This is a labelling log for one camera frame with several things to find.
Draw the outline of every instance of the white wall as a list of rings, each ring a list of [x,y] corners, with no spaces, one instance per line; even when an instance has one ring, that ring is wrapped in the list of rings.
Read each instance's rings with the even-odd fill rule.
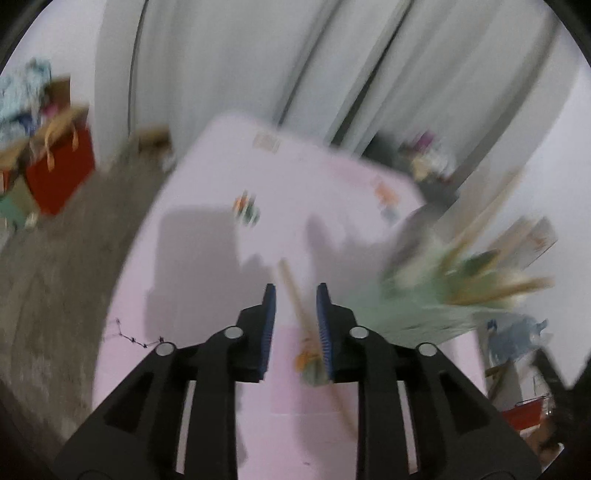
[[[31,58],[51,61],[54,77],[72,77],[72,101],[95,104],[95,61],[106,0],[53,0],[35,19],[5,67],[20,67]]]
[[[570,49],[578,68],[566,103],[529,159],[521,185],[479,243],[485,248],[521,215],[550,218],[558,243],[527,272],[552,275],[556,285],[530,295],[520,310],[550,320],[548,349],[569,384],[591,352],[591,68],[574,41]],[[524,398],[533,396],[526,370],[522,362]]]

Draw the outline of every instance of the clutter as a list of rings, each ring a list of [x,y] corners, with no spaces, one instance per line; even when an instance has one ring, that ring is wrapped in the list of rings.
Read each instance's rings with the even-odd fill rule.
[[[498,268],[502,251],[464,257],[518,180],[519,172],[507,175],[495,198],[451,246],[435,233],[434,215],[417,212],[405,224],[402,245],[381,281],[344,302],[359,324],[398,345],[438,344],[473,330],[475,314],[511,310],[523,294],[551,287],[549,278]]]
[[[524,316],[509,328],[497,331],[496,320],[489,322],[488,351],[492,365],[515,362],[526,353],[541,347],[541,332],[548,326],[548,320],[538,323],[535,318]]]
[[[33,60],[0,76],[0,221],[3,238],[55,215],[94,169],[87,105],[70,105],[70,78]]]
[[[456,170],[456,159],[441,139],[427,131],[412,144],[403,143],[399,154],[409,162],[415,181],[428,178],[447,180]]]

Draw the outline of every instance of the pink table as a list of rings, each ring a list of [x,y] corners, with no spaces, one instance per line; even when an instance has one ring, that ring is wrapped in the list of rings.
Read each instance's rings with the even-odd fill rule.
[[[398,198],[390,205],[398,221],[384,215],[378,185]],[[256,224],[232,212],[243,192],[256,196]],[[356,442],[326,389],[303,386],[294,371],[300,328],[277,264],[288,259],[313,314],[318,283],[325,281],[338,303],[379,274],[401,220],[422,204],[412,182],[390,170],[248,118],[219,118],[171,176],[135,239],[107,318],[93,405],[150,351],[112,338],[115,319],[142,343],[160,336],[179,347],[201,343],[260,303],[271,282],[277,315],[269,371],[264,382],[237,389],[239,476],[354,478]],[[453,356],[453,345],[446,350]],[[356,411],[356,386],[339,387]]]

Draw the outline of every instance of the red shopping bag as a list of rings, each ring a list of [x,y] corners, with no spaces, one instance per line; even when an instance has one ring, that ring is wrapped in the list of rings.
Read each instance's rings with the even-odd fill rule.
[[[27,168],[27,183],[41,213],[56,215],[95,169],[88,129],[60,138],[36,163]]]

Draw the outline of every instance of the broom handle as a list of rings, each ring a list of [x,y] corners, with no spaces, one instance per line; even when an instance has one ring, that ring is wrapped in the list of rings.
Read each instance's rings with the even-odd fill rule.
[[[486,294],[459,295],[454,299],[448,300],[446,303],[449,305],[460,306],[488,303],[490,301],[502,300],[507,297],[512,297],[513,295],[517,295],[519,293],[527,293],[531,291],[542,290],[544,288],[550,288],[553,285],[554,283],[549,277],[534,278],[530,281],[500,287]]]
[[[283,283],[287,287],[287,293],[288,293],[291,303],[294,307],[295,315],[298,317],[298,320],[300,321],[302,326],[305,328],[305,330],[308,331],[308,333],[310,335],[310,339],[312,340],[312,342],[314,344],[314,347],[317,348],[318,349],[317,352],[320,353],[322,351],[322,349],[320,347],[319,336],[314,333],[314,326],[312,324],[312,320],[311,320],[310,316],[306,313],[306,310],[304,308],[304,304],[301,301],[300,292],[297,289],[296,283],[294,282],[293,276],[291,275],[290,266],[287,263],[287,260],[285,258],[282,258],[279,261],[279,272],[281,273]],[[343,420],[343,422],[345,424],[346,430],[349,432],[349,434],[354,439],[357,439],[358,434],[357,434],[357,428],[355,426],[355,422],[353,421],[353,418],[351,418],[351,415],[347,411],[347,408],[345,406],[345,401],[342,398],[342,396],[340,395],[339,390],[336,388],[336,384],[334,384],[333,382],[329,382],[328,386],[329,386],[330,396],[333,400],[333,403],[335,404],[336,408],[338,409],[338,411],[340,413],[341,419]]]

